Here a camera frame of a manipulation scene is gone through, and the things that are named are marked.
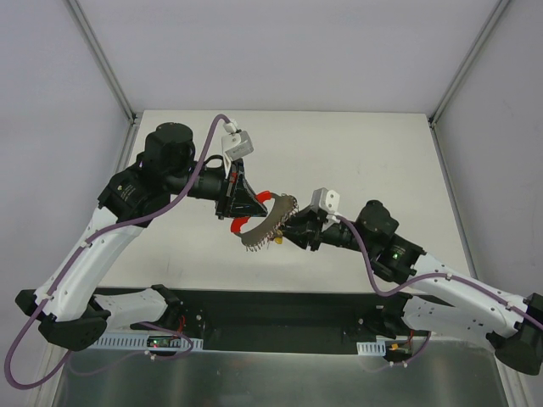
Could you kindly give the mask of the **aluminium frame post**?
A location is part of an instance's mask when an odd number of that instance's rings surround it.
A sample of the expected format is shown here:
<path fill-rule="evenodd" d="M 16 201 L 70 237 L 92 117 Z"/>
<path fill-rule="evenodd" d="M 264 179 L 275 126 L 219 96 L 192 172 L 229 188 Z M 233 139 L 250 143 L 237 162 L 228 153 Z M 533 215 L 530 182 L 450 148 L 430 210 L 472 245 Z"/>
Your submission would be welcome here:
<path fill-rule="evenodd" d="M 471 44 L 466 55 L 459 64 L 458 68 L 456 69 L 455 74 L 453 75 L 449 85 L 445 89 L 445 92 L 437 103 L 435 109 L 432 111 L 432 114 L 428 117 L 428 124 L 431 129 L 435 128 L 438 124 L 440 118 L 447 110 L 453 97 L 455 97 L 455 95 L 459 91 L 462 83 L 466 80 L 468 74 L 470 73 L 470 70 L 477 62 L 480 54 L 484 50 L 484 47 L 490 40 L 495 29 L 500 24 L 501 20 L 504 18 L 506 11 L 510 8 L 511 5 L 512 0 L 499 0 L 495 2 L 488 17 L 485 19 L 482 27 L 480 28 L 477 36 L 474 38 L 473 43 Z"/>
<path fill-rule="evenodd" d="M 87 48 L 92 55 L 95 64 L 98 67 L 103 79 L 109 90 L 111 91 L 115 101 L 120 107 L 122 114 L 125 116 L 129 123 L 133 123 L 137 118 L 137 113 L 134 111 L 132 104 L 129 102 L 126 93 L 124 92 L 122 85 L 115 74 L 111 63 L 107 55 L 105 54 L 103 47 L 92 28 L 92 24 L 86 13 L 81 6 L 81 3 L 76 0 L 63 1 L 70 17 L 74 20 L 74 23 L 82 35 L 83 41 L 86 43 Z"/>

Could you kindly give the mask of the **left aluminium frame post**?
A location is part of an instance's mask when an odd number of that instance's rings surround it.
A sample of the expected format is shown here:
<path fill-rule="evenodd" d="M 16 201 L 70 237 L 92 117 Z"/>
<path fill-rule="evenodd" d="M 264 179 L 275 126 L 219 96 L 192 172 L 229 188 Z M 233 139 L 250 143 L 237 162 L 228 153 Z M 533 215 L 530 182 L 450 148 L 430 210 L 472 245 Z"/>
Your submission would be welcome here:
<path fill-rule="evenodd" d="M 95 64 L 98 67 L 103 79 L 109 90 L 111 91 L 115 101 L 120 107 L 122 114 L 125 116 L 129 123 L 133 123 L 137 118 L 137 113 L 134 111 L 132 104 L 129 102 L 126 93 L 124 92 L 122 85 L 115 74 L 111 63 L 107 55 L 105 54 L 103 47 L 92 28 L 92 24 L 86 13 L 81 6 L 81 3 L 76 0 L 63 1 L 70 17 L 74 20 L 74 23 L 82 35 L 83 41 L 86 43 L 87 48 L 92 55 Z"/>

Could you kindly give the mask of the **right aluminium frame post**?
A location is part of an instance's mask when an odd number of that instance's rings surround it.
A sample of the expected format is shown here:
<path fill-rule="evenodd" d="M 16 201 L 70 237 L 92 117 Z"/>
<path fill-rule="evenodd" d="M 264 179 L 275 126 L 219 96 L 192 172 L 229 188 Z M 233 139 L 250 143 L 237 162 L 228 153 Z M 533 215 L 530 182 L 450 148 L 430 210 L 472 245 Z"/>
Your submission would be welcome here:
<path fill-rule="evenodd" d="M 466 55 L 459 64 L 458 68 L 456 69 L 455 74 L 453 75 L 449 85 L 445 89 L 445 92 L 437 103 L 435 109 L 432 111 L 432 114 L 428 117 L 428 124 L 431 129 L 435 128 L 438 124 L 440 118 L 447 110 L 453 97 L 455 97 L 455 95 L 459 91 L 462 83 L 466 80 L 468 74 L 470 73 L 470 70 L 477 62 L 480 54 L 484 50 L 484 47 L 490 40 L 495 29 L 500 24 L 501 20 L 504 18 L 506 11 L 510 8 L 511 5 L 512 0 L 499 0 L 495 2 L 488 17 L 485 19 L 482 27 L 480 28 L 477 36 L 474 38 L 473 43 L 471 44 Z"/>

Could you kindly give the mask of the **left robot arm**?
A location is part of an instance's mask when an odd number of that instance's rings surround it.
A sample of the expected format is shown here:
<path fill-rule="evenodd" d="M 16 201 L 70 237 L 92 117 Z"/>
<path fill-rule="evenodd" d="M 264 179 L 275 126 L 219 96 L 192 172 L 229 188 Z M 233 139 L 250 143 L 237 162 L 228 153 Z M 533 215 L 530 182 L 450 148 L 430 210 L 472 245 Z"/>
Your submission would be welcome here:
<path fill-rule="evenodd" d="M 206 155 L 194 158 L 188 126 L 164 123 L 147 135 L 135 163 L 112 176 L 72 255 L 41 287 L 15 299 L 26 315 L 36 317 L 48 343 L 81 351 L 118 328 L 154 323 L 162 330 L 181 329 L 181 300 L 161 284 L 113 296 L 95 290 L 124 249 L 180 198 L 214 202 L 219 219 L 267 215 L 245 179 L 243 158 L 254 150 L 249 134 L 233 121 L 223 127 L 217 167 L 207 165 Z"/>

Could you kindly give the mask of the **red handled key organizer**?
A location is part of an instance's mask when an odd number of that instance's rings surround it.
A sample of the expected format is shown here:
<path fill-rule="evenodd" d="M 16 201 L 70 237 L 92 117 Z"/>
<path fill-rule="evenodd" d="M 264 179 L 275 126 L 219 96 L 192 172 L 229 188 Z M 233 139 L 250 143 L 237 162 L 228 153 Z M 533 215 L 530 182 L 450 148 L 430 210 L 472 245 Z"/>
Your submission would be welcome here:
<path fill-rule="evenodd" d="M 269 200 L 273 205 L 268 215 L 254 228 L 243 231 L 251 219 L 250 216 L 236 218 L 230 225 L 230 232 L 238 237 L 247 251 L 256 252 L 276 238 L 282 239 L 281 227 L 293 216 L 298 208 L 297 199 L 289 194 L 276 194 L 270 191 L 260 192 L 256 195 L 257 202 L 263 204 Z"/>

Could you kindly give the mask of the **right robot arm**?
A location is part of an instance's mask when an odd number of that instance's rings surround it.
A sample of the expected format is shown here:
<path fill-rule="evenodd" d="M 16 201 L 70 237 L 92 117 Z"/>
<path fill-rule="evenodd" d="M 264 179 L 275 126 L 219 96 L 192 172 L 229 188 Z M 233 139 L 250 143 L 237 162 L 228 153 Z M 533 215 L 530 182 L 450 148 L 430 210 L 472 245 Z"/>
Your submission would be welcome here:
<path fill-rule="evenodd" d="M 504 365 L 537 376 L 542 368 L 542 297 L 508 293 L 453 270 L 397 234 L 378 200 L 349 221 L 310 205 L 282 227 L 303 249 L 322 245 L 361 253 L 373 291 L 391 303 L 377 327 L 392 337 L 406 329 L 445 334 L 491 351 Z"/>

